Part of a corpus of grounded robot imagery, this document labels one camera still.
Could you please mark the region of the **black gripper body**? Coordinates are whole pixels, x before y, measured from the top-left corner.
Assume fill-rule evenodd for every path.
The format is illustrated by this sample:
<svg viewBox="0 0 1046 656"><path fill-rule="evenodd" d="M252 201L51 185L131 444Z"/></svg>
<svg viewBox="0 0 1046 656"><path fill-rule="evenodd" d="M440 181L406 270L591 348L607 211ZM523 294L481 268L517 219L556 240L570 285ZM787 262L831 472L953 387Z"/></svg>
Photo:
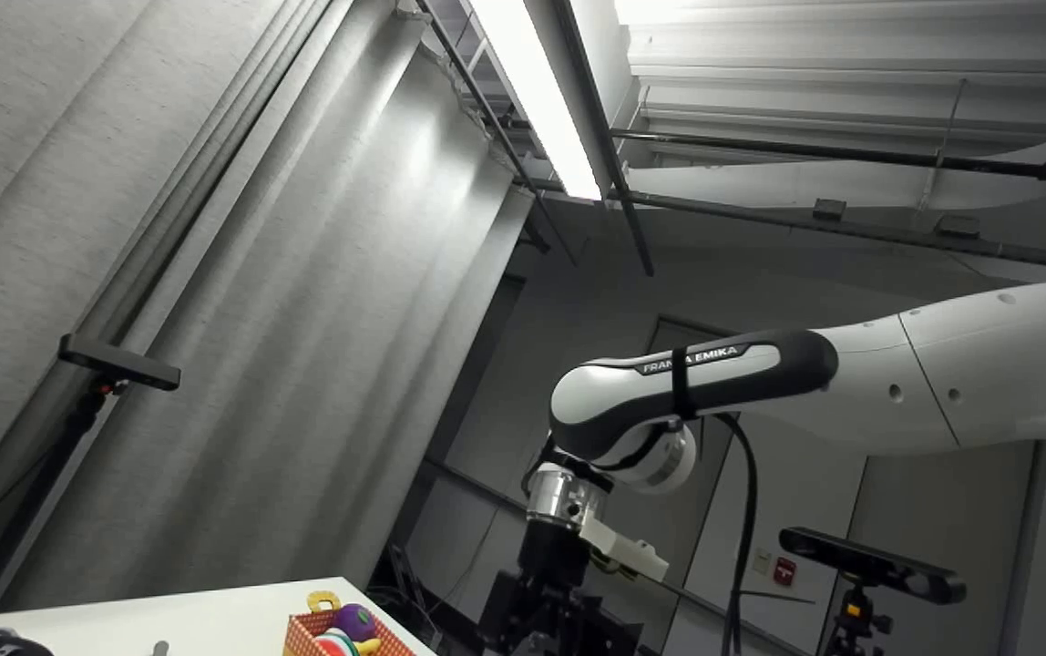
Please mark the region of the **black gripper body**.
<svg viewBox="0 0 1046 656"><path fill-rule="evenodd" d="M495 576L495 648L502 656L616 656L600 603L582 595L591 546L570 530L531 523L517 569Z"/></svg>

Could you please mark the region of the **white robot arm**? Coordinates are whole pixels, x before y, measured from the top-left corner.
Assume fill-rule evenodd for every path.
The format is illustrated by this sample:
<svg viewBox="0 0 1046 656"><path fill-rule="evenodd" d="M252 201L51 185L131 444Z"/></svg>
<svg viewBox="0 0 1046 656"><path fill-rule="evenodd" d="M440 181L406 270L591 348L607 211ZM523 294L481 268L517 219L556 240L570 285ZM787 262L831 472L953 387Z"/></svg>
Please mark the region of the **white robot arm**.
<svg viewBox="0 0 1046 656"><path fill-rule="evenodd" d="M833 328L764 328L570 367L523 474L521 579L573 590L591 563L658 579L600 523L621 489L670 494L700 421L764 415L862 456L1046 440L1046 285L990 290Z"/></svg>

